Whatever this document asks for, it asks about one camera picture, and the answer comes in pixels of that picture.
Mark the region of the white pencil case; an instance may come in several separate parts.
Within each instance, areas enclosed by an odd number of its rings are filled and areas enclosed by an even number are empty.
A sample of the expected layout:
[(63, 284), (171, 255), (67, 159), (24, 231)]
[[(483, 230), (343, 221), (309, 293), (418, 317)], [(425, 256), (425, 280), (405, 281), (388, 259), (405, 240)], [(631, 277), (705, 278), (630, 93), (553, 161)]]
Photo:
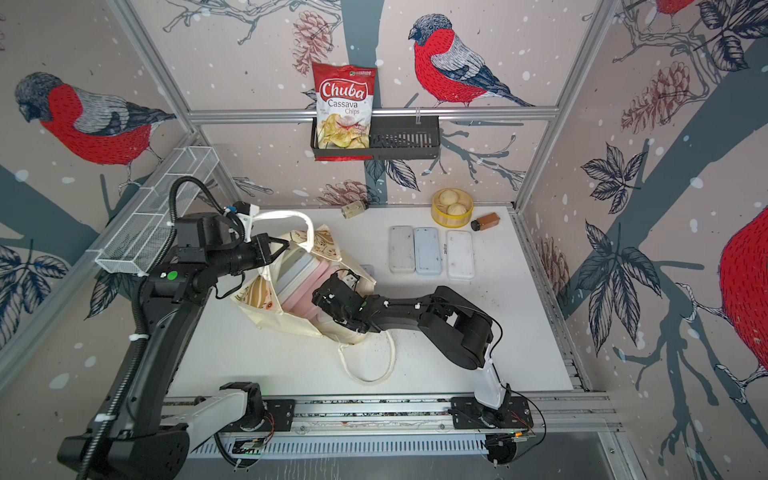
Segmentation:
[(415, 248), (413, 228), (392, 226), (388, 239), (388, 266), (393, 274), (415, 272)]
[(469, 281), (475, 276), (472, 234), (453, 230), (446, 235), (447, 275), (450, 279)]

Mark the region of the light blue pencil case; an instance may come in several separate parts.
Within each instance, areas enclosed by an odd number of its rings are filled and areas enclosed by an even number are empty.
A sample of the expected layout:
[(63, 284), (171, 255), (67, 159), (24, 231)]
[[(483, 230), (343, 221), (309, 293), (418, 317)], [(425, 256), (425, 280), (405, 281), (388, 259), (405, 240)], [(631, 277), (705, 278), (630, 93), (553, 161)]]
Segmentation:
[(433, 227), (414, 229), (415, 271), (419, 275), (436, 276), (443, 270), (439, 231)]

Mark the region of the pink pencil case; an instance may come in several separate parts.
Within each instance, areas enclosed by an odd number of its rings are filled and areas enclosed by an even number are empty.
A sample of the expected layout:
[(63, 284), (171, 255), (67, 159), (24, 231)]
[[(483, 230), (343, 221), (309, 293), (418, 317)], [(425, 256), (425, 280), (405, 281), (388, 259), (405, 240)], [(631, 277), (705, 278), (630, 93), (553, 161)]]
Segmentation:
[(307, 320), (315, 318), (320, 308), (312, 303), (312, 294), (334, 271), (334, 264), (322, 263), (285, 301), (281, 302), (282, 309)]

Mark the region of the grey pencil case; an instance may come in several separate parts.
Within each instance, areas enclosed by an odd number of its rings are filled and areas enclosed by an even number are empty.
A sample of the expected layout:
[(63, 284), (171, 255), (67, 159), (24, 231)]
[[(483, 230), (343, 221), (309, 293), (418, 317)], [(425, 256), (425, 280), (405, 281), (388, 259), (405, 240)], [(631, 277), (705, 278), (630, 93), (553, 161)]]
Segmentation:
[(365, 272), (365, 277), (374, 280), (375, 268), (369, 264), (362, 264), (362, 270)]

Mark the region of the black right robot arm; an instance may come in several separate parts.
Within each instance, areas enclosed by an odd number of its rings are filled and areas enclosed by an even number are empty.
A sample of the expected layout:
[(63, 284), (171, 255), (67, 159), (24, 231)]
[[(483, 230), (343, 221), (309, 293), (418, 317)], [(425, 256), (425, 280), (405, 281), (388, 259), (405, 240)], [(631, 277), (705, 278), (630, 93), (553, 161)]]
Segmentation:
[(495, 320), (455, 290), (441, 285), (417, 298), (363, 296), (334, 274), (312, 293), (312, 303), (356, 333), (420, 332), (447, 360), (475, 374), (474, 405), (455, 407), (455, 414), (479, 428), (502, 427), (507, 391), (491, 359)]

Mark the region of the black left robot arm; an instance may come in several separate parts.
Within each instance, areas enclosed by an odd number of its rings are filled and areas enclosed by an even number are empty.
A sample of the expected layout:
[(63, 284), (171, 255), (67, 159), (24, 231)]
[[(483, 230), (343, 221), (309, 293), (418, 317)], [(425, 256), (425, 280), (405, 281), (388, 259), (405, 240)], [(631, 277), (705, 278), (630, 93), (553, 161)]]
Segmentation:
[(224, 276), (275, 262), (286, 240), (261, 233), (247, 240), (239, 218), (242, 203), (180, 216), (179, 190), (197, 186), (175, 180), (168, 193), (173, 230), (132, 300), (135, 332), (110, 391), (86, 432), (62, 441), (57, 460), (80, 479), (173, 479), (192, 448), (192, 426), (161, 424), (163, 401), (202, 316), (211, 291)]

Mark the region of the red Chuba cassava chips bag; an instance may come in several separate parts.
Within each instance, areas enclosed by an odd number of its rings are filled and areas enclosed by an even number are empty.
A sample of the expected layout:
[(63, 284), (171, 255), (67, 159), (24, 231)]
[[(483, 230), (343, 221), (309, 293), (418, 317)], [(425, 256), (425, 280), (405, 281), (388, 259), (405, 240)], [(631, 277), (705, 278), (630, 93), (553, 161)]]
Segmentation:
[(376, 68), (312, 64), (316, 93), (315, 150), (370, 147)]

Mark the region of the small glass jar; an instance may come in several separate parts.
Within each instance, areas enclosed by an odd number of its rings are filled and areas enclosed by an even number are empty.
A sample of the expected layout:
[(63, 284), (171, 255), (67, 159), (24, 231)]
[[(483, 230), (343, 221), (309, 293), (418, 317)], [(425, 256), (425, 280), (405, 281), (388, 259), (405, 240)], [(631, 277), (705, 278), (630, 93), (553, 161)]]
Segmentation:
[(341, 213), (345, 219), (351, 219), (358, 215), (361, 215), (367, 209), (368, 209), (368, 204), (365, 201), (357, 200), (342, 206)]

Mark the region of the beige bun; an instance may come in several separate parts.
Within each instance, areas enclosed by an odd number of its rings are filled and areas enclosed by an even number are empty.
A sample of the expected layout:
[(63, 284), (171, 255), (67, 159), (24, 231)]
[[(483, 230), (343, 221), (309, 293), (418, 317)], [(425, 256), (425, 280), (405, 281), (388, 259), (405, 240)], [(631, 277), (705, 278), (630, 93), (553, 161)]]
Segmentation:
[(449, 207), (459, 201), (459, 193), (453, 189), (444, 189), (438, 195), (438, 202), (444, 207)]
[(468, 213), (469, 209), (462, 203), (454, 203), (447, 207), (447, 214), (456, 217), (462, 217)]

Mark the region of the small brown bottle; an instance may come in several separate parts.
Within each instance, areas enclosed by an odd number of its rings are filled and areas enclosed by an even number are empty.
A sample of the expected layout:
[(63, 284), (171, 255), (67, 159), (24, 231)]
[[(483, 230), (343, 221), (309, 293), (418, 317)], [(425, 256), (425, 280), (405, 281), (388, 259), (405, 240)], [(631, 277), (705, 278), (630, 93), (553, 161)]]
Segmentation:
[(473, 231), (479, 232), (497, 226), (500, 222), (500, 217), (497, 213), (492, 212), (487, 215), (478, 217), (470, 222), (470, 227)]

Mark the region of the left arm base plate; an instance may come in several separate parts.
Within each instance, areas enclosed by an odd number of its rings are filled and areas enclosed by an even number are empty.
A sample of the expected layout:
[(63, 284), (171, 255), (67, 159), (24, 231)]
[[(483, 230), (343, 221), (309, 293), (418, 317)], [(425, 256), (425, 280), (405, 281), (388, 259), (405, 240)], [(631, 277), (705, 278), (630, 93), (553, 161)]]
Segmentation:
[(295, 407), (294, 399), (267, 398), (263, 401), (263, 412), (260, 416), (247, 413), (241, 419), (227, 424), (220, 433), (289, 432), (292, 429)]

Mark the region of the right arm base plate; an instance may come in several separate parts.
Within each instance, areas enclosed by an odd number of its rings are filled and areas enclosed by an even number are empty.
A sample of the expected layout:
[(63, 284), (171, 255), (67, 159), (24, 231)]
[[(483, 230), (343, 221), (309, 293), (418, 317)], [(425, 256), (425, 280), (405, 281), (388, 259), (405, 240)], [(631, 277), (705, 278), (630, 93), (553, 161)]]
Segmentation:
[(452, 397), (448, 413), (456, 430), (528, 430), (534, 425), (529, 402), (507, 394), (497, 409), (479, 403), (473, 396)]

